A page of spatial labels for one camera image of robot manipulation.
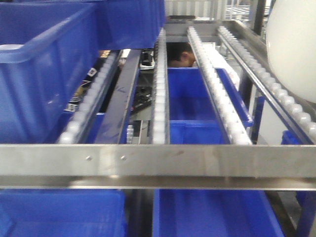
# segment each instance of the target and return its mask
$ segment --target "roller conveyor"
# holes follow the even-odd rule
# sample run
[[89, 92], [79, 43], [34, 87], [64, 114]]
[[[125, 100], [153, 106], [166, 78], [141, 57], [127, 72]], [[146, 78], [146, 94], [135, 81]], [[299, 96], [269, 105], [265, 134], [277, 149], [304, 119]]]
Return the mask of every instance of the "roller conveyor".
[[[231, 26], [231, 22], [222, 24]], [[0, 145], [0, 187], [316, 190], [316, 172], [313, 169], [315, 147], [252, 146], [227, 92], [202, 50], [200, 39], [204, 36], [199, 37], [198, 27], [188, 29], [187, 37], [193, 46], [210, 102], [221, 122], [223, 136], [226, 136], [228, 143], [232, 145], [167, 145], [169, 102], [166, 54], [163, 47], [167, 33], [162, 31], [158, 42], [156, 86], [153, 92], [154, 145], [108, 145], [123, 143], [125, 138], [127, 111], [130, 108], [138, 71], [137, 54], [140, 52], [137, 50], [131, 54], [134, 61], [129, 58], [126, 63], [129, 67], [123, 68], [121, 73], [121, 79], [132, 75], [130, 81], [124, 84], [128, 89], [125, 93], [127, 100], [121, 101], [119, 106], [123, 119], [118, 121], [118, 113], [104, 118], [97, 138], [98, 145], [74, 145], [82, 141], [86, 128], [92, 123], [97, 111], [96, 107], [106, 93], [107, 73], [114, 70], [119, 59], [119, 52], [114, 52], [99, 72], [78, 112], [68, 123], [59, 144]], [[255, 55], [246, 51], [245, 45], [234, 38], [227, 28], [220, 26], [218, 32], [218, 39], [228, 47], [251, 76], [263, 96], [287, 123], [288, 128], [303, 144], [313, 144], [316, 126], [310, 114], [304, 112], [304, 106], [289, 95], [269, 69]], [[102, 96], [96, 96], [97, 90], [102, 91]], [[116, 122], [113, 126], [115, 129], [111, 131], [113, 136], [108, 136], [106, 131], [113, 122]]]

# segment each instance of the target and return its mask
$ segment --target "white spherical object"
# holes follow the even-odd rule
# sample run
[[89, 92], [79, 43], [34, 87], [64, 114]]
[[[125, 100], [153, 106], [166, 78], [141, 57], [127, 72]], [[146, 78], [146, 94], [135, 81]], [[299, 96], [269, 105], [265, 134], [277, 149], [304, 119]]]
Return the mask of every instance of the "white spherical object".
[[270, 67], [294, 94], [316, 103], [316, 0], [276, 1], [267, 26]]

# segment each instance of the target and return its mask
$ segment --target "screw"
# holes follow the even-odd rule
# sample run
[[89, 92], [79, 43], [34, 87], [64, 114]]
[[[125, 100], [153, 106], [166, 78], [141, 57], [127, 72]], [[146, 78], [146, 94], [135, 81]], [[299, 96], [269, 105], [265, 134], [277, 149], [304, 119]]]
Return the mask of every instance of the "screw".
[[87, 161], [90, 161], [90, 160], [92, 160], [92, 157], [91, 157], [91, 156], [87, 156], [85, 159], [86, 159]]
[[127, 159], [127, 157], [126, 156], [121, 156], [121, 158], [120, 158], [121, 160], [126, 160]]

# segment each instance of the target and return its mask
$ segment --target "person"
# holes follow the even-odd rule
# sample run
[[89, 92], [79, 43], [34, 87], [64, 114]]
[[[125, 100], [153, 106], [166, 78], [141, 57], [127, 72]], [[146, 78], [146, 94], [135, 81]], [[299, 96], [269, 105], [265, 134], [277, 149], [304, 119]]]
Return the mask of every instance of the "person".
[[196, 58], [189, 43], [167, 43], [168, 67], [193, 67]]

